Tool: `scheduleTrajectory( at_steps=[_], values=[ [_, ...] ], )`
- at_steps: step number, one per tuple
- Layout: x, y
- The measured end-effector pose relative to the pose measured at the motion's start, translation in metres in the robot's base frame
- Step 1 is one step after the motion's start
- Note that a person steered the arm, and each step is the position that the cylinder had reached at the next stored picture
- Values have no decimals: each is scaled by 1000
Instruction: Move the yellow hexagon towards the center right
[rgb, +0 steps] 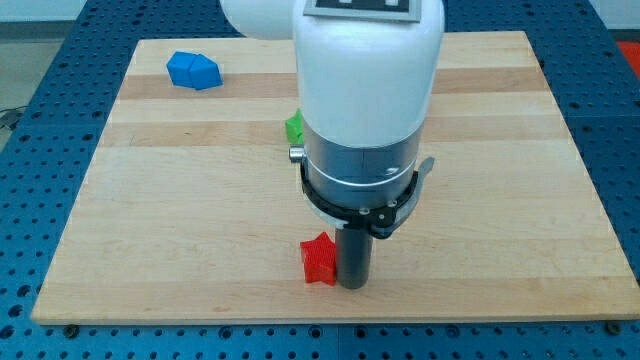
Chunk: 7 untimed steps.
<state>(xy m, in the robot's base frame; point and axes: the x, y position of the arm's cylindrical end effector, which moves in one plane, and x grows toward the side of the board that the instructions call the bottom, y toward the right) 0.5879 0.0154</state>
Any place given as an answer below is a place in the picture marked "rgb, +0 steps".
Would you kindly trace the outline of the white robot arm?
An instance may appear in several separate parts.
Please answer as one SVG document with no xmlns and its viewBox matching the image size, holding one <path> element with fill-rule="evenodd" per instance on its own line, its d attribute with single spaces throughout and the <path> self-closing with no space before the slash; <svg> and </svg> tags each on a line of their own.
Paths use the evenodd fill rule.
<svg viewBox="0 0 640 360">
<path fill-rule="evenodd" d="M 421 131 L 445 30 L 441 0 L 223 0 L 241 34 L 292 41 L 303 142 L 290 151 L 315 212 L 385 239 L 411 214 L 429 162 Z"/>
</svg>

